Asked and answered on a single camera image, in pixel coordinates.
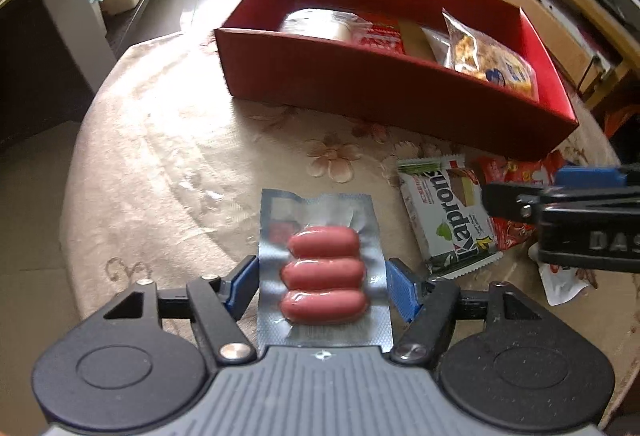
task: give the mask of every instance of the gray gripper base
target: gray gripper base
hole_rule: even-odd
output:
[[[256,364],[221,371],[187,413],[146,436],[500,436],[443,396],[424,369],[377,347],[270,348]],[[585,427],[575,436],[597,436]],[[52,427],[46,436],[68,436]]]

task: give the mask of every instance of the sausage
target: sausage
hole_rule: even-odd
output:
[[[287,247],[299,259],[357,257],[360,254],[360,238],[356,231],[348,226],[308,226],[292,235]]]
[[[355,257],[299,259],[287,263],[280,270],[280,278],[290,290],[359,288],[366,271],[364,263]]]
[[[359,289],[321,292],[289,291],[280,302],[284,318],[294,324],[344,324],[360,318],[369,307]]]

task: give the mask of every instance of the red box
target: red box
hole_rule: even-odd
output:
[[[443,32],[446,8],[526,58],[540,102],[427,60],[277,31],[302,8],[388,14]],[[242,0],[215,35],[237,98],[396,125],[523,161],[542,159],[578,126],[529,19],[502,0]]]

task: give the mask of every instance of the tiled floor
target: tiled floor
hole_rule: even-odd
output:
[[[206,35],[239,0],[151,0],[136,42],[183,31]],[[0,153],[0,432],[34,436],[45,421],[31,368],[78,322],[58,244],[58,220],[78,124]]]

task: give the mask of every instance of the round table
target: round table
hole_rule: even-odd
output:
[[[573,102],[580,127],[562,154],[579,164],[617,164],[590,113]],[[488,116],[488,127],[491,119],[499,116]],[[134,46],[95,96],[68,175],[60,236],[81,315],[137,279],[180,287],[203,274],[225,275],[257,253],[262,188],[303,197],[370,194],[385,256],[418,267],[396,159],[460,151],[468,161],[480,154],[396,127],[232,99],[210,39],[175,34]],[[458,281],[486,289],[496,279],[546,304],[524,247]],[[551,309],[614,366],[606,422],[638,372],[640,277],[599,271],[596,279],[597,290]],[[256,305],[239,323],[252,339]],[[473,322],[454,337],[481,329]],[[166,328],[188,336],[178,321]]]

